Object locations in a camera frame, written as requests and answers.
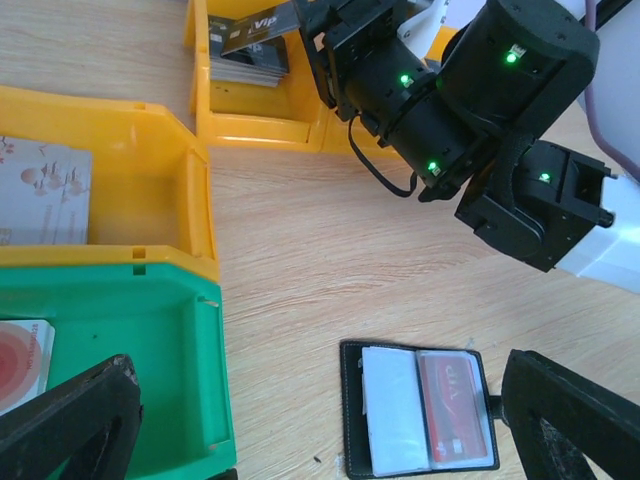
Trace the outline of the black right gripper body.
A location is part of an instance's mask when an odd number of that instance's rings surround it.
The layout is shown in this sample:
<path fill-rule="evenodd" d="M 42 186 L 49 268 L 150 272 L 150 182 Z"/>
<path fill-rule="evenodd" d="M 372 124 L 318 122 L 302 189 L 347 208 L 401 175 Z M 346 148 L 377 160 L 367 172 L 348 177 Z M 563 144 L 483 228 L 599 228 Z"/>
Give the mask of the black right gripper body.
<path fill-rule="evenodd" d="M 435 74 L 397 35 L 407 1 L 295 1 L 320 99 L 348 122 L 398 121 Z"/>

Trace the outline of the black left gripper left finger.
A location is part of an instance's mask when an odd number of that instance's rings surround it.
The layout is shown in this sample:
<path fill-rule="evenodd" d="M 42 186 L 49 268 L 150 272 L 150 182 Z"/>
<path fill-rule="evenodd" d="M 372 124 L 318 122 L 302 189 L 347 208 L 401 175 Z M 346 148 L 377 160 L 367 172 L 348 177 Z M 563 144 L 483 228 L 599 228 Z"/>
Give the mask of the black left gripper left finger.
<path fill-rule="evenodd" d="M 142 418 L 133 361 L 114 355 L 1 417 L 1 477 L 123 479 Z"/>

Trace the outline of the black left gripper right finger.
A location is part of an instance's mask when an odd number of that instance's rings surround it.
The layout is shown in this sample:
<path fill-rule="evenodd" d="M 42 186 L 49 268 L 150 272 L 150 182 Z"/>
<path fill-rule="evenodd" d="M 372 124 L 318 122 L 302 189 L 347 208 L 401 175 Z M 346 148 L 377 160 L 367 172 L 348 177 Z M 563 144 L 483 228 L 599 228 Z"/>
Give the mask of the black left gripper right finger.
<path fill-rule="evenodd" d="M 639 477 L 639 406 L 534 352 L 512 350 L 501 418 L 529 479 Z"/>

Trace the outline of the black leather card holder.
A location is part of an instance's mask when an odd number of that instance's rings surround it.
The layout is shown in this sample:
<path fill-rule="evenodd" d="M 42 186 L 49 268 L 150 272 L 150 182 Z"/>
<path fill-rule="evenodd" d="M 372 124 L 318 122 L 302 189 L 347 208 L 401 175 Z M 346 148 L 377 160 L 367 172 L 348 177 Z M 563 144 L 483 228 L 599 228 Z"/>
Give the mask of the black leather card holder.
<path fill-rule="evenodd" d="M 423 352 L 466 354 L 489 456 L 449 467 L 433 460 L 429 442 Z M 343 340 L 339 346 L 345 472 L 350 479 L 393 479 L 437 473 L 492 471 L 500 466 L 494 419 L 499 399 L 489 393 L 479 352 Z"/>

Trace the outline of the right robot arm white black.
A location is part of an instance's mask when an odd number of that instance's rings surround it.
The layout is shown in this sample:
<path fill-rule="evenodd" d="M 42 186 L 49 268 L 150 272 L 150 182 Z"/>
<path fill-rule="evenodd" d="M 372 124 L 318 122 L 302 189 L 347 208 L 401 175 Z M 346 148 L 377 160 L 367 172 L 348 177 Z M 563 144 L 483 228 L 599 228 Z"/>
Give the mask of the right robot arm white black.
<path fill-rule="evenodd" d="M 639 37 L 629 1 L 488 1 L 438 71 L 400 39 L 404 1 L 297 1 L 321 100 L 410 166 L 399 197 L 458 198 L 488 246 L 540 271 L 639 289 L 639 160 L 598 126 L 598 29 Z"/>

